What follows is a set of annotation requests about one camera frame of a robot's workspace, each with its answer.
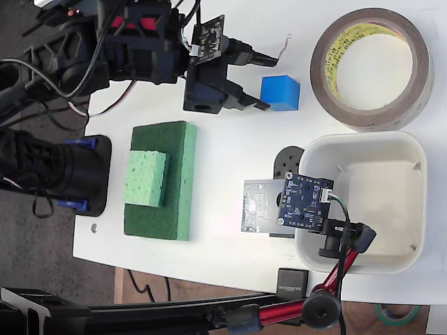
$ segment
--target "brown tape roll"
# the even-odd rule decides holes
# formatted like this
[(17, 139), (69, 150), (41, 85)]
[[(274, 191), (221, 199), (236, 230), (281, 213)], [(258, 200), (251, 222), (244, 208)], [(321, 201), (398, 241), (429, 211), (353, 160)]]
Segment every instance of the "brown tape roll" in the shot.
[[(342, 102), (337, 89), (337, 69), (346, 50), (363, 37), (386, 34), (409, 45), (413, 67), (404, 91), (391, 103), (375, 110), (357, 110)], [(318, 40), (310, 66), (315, 96), (323, 108), (357, 131), (397, 130), (413, 121), (427, 102), (434, 70), (425, 42), (405, 17), (381, 8), (348, 13), (332, 23)]]

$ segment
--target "white container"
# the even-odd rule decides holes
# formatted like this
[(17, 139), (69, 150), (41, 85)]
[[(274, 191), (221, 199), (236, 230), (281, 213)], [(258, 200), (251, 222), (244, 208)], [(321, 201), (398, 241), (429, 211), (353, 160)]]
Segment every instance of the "white container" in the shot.
[[(324, 136), (310, 144), (300, 174), (333, 180), (333, 193), (345, 202), (351, 222), (362, 222), (377, 236), (358, 256), (352, 274), (398, 274), (422, 252), (427, 202), (427, 157), (419, 141), (402, 131)], [(330, 218), (344, 220), (336, 202)], [(301, 260), (329, 272), (336, 260), (318, 256), (325, 236), (295, 233)]]

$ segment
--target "blue foam block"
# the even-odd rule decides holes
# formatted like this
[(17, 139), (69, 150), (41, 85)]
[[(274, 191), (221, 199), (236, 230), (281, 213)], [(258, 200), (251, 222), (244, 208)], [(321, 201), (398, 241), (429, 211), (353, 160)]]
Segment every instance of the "blue foam block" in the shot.
[(300, 83), (288, 75), (264, 77), (261, 100), (269, 103), (273, 110), (298, 110)]

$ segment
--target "green sponge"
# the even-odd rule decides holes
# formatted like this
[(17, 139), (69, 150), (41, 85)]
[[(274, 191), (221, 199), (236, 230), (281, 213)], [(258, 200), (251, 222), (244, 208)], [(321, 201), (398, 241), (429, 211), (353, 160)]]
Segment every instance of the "green sponge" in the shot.
[(127, 163), (126, 204), (163, 206), (169, 156), (158, 151), (131, 151)]
[(185, 121), (135, 127), (131, 150), (169, 155), (163, 207), (126, 204), (124, 233), (155, 239), (189, 239), (197, 128)]

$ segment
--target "black circuit board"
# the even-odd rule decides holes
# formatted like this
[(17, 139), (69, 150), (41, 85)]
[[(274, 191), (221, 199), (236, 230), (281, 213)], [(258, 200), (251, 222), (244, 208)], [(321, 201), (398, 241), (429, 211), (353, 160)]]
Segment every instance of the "black circuit board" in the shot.
[(198, 37), (198, 57), (193, 58), (195, 64), (210, 61), (222, 55), (223, 45), (221, 43), (224, 34), (225, 15), (216, 17), (201, 24), (201, 32)]
[(287, 172), (277, 223), (319, 231), (323, 220), (328, 218), (330, 206), (329, 201), (322, 200), (321, 195), (322, 193), (327, 195), (333, 186), (334, 181), (328, 179), (316, 179)]

